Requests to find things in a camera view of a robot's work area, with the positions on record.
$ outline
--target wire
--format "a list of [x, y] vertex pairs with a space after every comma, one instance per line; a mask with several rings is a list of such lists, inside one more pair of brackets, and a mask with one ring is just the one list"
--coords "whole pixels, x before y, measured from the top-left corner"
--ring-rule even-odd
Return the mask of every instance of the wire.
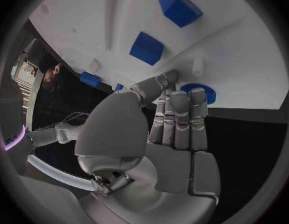
[[53, 123], [53, 124], [50, 124], [50, 125], [45, 126], [45, 127], [40, 127], [40, 128], [38, 128], [38, 129], [36, 129], [35, 131], [42, 130], [42, 129], [52, 128], [52, 127], [54, 127], [55, 125], [57, 125], [57, 124], [59, 124], [59, 123], [69, 122], [69, 121], [71, 121], [71, 120], [73, 120], [73, 119], [75, 119], [75, 118], [77, 118], [77, 117], [79, 117], [79, 116], [82, 116], [82, 115], [87, 115], [87, 116], [89, 116], [90, 114], [89, 114], [89, 113], [84, 113], [84, 112], [73, 112], [73, 113], [71, 113], [70, 115], [68, 115], [64, 120], [62, 120], [61, 122]]

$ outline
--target blue object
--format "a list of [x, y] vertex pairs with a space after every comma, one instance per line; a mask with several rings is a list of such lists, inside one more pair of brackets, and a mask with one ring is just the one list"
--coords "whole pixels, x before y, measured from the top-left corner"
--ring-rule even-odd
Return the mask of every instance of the blue object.
[[184, 27], [203, 15], [190, 0], [159, 0], [159, 3], [163, 14], [179, 27]]
[[117, 84], [115, 91], [120, 91], [123, 89], [123, 87], [124, 87], [123, 85]]
[[204, 88], [205, 89], [208, 105], [213, 104], [216, 101], [216, 92], [212, 88], [205, 86], [205, 85], [187, 84], [185, 86], [182, 86], [181, 90], [189, 93], [194, 88]]
[[80, 75], [80, 81], [89, 86], [97, 87], [101, 83], [101, 78], [85, 71]]
[[160, 60], [163, 49], [161, 42], [141, 32], [131, 48], [130, 55], [153, 66]]

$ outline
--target purple light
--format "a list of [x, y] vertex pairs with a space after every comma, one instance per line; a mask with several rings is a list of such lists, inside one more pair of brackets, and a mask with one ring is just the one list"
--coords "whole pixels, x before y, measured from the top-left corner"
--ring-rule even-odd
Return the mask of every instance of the purple light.
[[13, 148], [17, 143], [19, 143], [23, 139], [24, 135], [25, 135], [25, 126], [23, 125], [23, 129], [19, 134], [19, 136], [14, 141], [12, 141], [11, 143], [9, 143], [4, 147], [5, 151], [8, 151], [9, 149]]

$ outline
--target dark background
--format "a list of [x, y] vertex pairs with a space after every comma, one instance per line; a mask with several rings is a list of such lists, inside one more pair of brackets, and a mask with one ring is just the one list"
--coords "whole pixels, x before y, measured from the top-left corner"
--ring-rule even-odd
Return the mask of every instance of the dark background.
[[[9, 9], [15, 0], [0, 0], [0, 21], [8, 14]], [[289, 0], [273, 0], [277, 9], [289, 23]], [[42, 108], [36, 109], [37, 118], [34, 120], [47, 120], [48, 124], [60, 121], [67, 116], [71, 109], [86, 112], [91, 110], [106, 95], [93, 88], [79, 84], [65, 86], [71, 89], [76, 87], [77, 97], [89, 97], [82, 107], [79, 99], [73, 100], [74, 107], [61, 111], [56, 104], [43, 104]], [[152, 112], [144, 111], [151, 121]], [[34, 122], [34, 127], [45, 126], [44, 122]], [[211, 223], [219, 223], [239, 210], [258, 191], [265, 179], [268, 177], [281, 149], [285, 133], [286, 124], [248, 122], [232, 119], [221, 119], [208, 117], [206, 119], [209, 150], [212, 152], [219, 165], [222, 178], [222, 195], [219, 206], [211, 220]], [[51, 157], [51, 163], [61, 169], [81, 174], [79, 166], [72, 166], [66, 163], [75, 163], [73, 156], [74, 144], [70, 144], [67, 149], [58, 145], [49, 145], [39, 149], [37, 155], [44, 159]], [[5, 188], [0, 184], [0, 217], [6, 223], [29, 223], [22, 212], [9, 198]], [[275, 221], [285, 220], [289, 223], [289, 182], [276, 202], [267, 213], [258, 221], [265, 224]]]

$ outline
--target blue circular cap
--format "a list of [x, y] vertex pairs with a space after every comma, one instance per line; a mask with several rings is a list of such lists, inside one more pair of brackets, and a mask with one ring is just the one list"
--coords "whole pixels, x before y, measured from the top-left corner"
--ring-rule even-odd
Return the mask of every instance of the blue circular cap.
[[187, 94], [189, 94], [189, 92], [194, 88], [204, 88], [205, 89], [208, 105], [212, 104], [216, 101], [216, 92], [212, 88], [205, 86], [205, 85], [187, 84], [187, 85], [182, 86], [181, 90], [185, 91], [185, 92], [187, 92]]

